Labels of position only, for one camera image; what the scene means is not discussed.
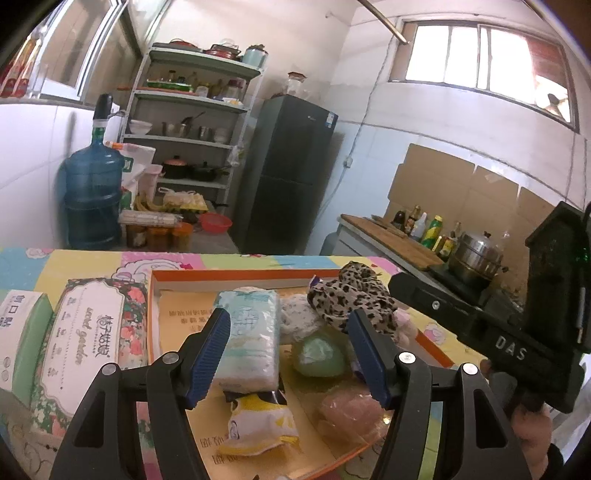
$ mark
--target hand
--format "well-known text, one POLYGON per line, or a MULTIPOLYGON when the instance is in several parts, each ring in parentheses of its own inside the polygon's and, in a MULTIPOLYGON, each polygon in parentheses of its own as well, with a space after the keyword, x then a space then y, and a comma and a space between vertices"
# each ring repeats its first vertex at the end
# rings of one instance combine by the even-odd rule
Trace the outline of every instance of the hand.
MULTIPOLYGON (((488 378, 491 362, 480 362, 480 371, 488 378)), ((552 420, 547 405, 538 412, 518 405, 511 415, 511 427, 521 442, 521 450, 530 468, 532 480, 539 480, 548 468, 548 448, 552 438, 552 420)))

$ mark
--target white bottle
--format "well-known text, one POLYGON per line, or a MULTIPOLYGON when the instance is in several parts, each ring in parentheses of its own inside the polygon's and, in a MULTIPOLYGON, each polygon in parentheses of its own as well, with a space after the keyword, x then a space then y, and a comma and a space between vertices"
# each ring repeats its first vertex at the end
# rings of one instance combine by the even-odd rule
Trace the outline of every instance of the white bottle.
POLYGON ((421 238, 423 238, 423 234, 425 233, 425 227, 427 224, 427 212, 423 212, 421 218, 414 224, 412 231, 410 232, 410 238, 413 240, 420 242, 421 238))

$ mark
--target wooden countertop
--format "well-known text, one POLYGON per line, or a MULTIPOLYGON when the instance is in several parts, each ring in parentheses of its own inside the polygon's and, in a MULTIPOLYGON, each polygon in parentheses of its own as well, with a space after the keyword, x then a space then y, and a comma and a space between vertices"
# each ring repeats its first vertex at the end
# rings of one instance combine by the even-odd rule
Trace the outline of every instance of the wooden countertop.
POLYGON ((405 259, 418 270, 425 271, 431 265, 443 265, 443 261, 435 253, 406 236, 395 235, 367 218, 345 214, 340 217, 405 259))

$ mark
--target windowsill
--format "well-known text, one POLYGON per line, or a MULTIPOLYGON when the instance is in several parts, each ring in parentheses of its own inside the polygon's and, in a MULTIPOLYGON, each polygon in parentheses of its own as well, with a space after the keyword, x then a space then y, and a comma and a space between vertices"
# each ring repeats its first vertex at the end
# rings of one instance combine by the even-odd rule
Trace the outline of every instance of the windowsill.
POLYGON ((515 105, 519 105, 519 106, 528 108, 529 110, 532 110, 534 112, 540 113, 541 115, 544 115, 547 118, 550 118, 551 120, 554 120, 555 122, 558 122, 561 125, 564 125, 566 128, 572 130, 573 132, 579 133, 579 126, 577 124, 576 117, 575 117, 575 121, 573 123, 568 123, 568 122, 561 120, 560 118, 556 117, 555 115, 552 115, 551 113, 547 112, 546 110, 541 109, 535 105, 529 105, 528 103, 520 102, 519 100, 515 100, 514 98, 507 97, 507 96, 501 95, 499 93, 490 92, 489 90, 481 90, 478 88, 463 87, 461 85, 452 85, 450 83, 424 82, 421 80, 389 80, 388 83, 417 83, 417 84, 422 84, 422 85, 436 85, 436 86, 440 86, 440 87, 455 88, 455 89, 459 89, 459 90, 467 90, 469 92, 475 92, 475 93, 480 93, 482 95, 488 95, 488 96, 500 98, 501 100, 505 100, 507 102, 514 103, 515 105))
POLYGON ((94 110, 95 107, 91 105, 83 105, 74 100, 57 100, 52 98, 0 98, 0 105, 54 105, 54 106, 68 106, 72 108, 81 108, 83 110, 94 110))

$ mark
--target black sleeve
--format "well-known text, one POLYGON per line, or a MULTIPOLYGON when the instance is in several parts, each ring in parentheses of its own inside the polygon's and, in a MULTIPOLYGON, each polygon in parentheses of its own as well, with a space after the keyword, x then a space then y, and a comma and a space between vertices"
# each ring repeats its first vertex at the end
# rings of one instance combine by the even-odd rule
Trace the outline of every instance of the black sleeve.
POLYGON ((562 458, 562 453, 560 453, 560 449, 553 443, 550 443, 550 448, 548 449, 548 468, 540 480, 553 480, 556 478, 563 465, 564 460, 562 458))

